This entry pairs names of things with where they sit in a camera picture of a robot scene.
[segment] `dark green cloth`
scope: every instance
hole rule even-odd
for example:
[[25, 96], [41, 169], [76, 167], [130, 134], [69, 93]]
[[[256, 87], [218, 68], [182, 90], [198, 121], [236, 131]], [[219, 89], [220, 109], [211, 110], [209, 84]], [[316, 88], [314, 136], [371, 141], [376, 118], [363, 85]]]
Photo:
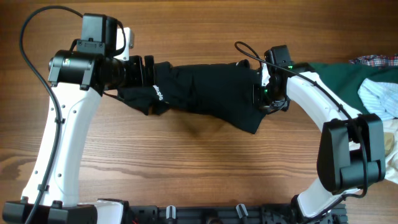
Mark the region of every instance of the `dark green cloth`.
[[359, 110], [363, 114], [369, 112], [363, 106], [358, 95], [363, 80], [368, 78], [374, 82], [398, 83], [398, 67], [378, 69], [368, 65], [354, 65], [349, 63], [311, 63], [319, 74], [322, 82], [345, 103]]

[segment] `black cloth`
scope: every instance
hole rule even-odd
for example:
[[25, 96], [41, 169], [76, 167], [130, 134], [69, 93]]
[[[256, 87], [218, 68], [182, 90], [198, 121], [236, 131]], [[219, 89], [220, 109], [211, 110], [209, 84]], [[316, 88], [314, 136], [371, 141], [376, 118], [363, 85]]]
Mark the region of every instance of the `black cloth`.
[[169, 108], [210, 114], [255, 134], [265, 112], [252, 105], [253, 84], [260, 78], [247, 60], [234, 64], [155, 65], [155, 85], [120, 88], [118, 97], [145, 115]]

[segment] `light blue fabric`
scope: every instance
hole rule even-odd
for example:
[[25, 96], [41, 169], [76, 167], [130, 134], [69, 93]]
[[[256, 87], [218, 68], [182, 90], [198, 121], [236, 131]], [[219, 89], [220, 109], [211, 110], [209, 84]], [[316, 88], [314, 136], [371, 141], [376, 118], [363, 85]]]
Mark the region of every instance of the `light blue fabric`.
[[365, 108], [382, 121], [398, 118], [398, 84], [374, 82], [366, 78], [358, 95]]

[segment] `white fabric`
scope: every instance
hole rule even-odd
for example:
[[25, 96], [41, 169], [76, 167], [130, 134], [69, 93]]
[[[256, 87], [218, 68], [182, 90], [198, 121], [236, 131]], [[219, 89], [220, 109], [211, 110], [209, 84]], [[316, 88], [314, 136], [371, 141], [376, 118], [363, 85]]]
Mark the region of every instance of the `white fabric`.
[[382, 121], [398, 118], [398, 84], [365, 79], [358, 95], [365, 108], [378, 115]]
[[398, 119], [383, 121], [385, 133], [394, 135], [394, 148], [386, 156], [386, 179], [398, 184]]

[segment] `wooden table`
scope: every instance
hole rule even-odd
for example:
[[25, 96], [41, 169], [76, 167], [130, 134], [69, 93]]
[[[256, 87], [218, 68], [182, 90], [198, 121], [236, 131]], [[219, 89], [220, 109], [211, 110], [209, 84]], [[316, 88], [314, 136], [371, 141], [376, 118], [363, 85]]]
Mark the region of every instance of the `wooden table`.
[[[6, 200], [21, 196], [32, 173], [49, 103], [21, 57], [18, 38], [26, 17], [51, 1], [26, 2], [0, 7], [0, 210]], [[396, 1], [63, 5], [118, 18], [136, 35], [131, 54], [154, 55], [156, 62], [174, 65], [241, 60], [245, 57], [233, 47], [236, 40], [261, 54], [287, 44], [296, 62], [347, 62], [398, 52]], [[47, 77], [50, 58], [68, 49], [80, 32], [77, 16], [47, 11], [29, 24], [25, 50]], [[295, 103], [286, 113], [266, 116], [252, 135], [211, 116], [174, 110], [144, 116], [104, 96], [81, 160], [80, 198], [158, 206], [289, 202], [317, 177], [319, 138], [317, 127]], [[347, 201], [350, 223], [396, 223], [397, 198], [398, 185], [386, 180], [373, 185], [366, 198]]]

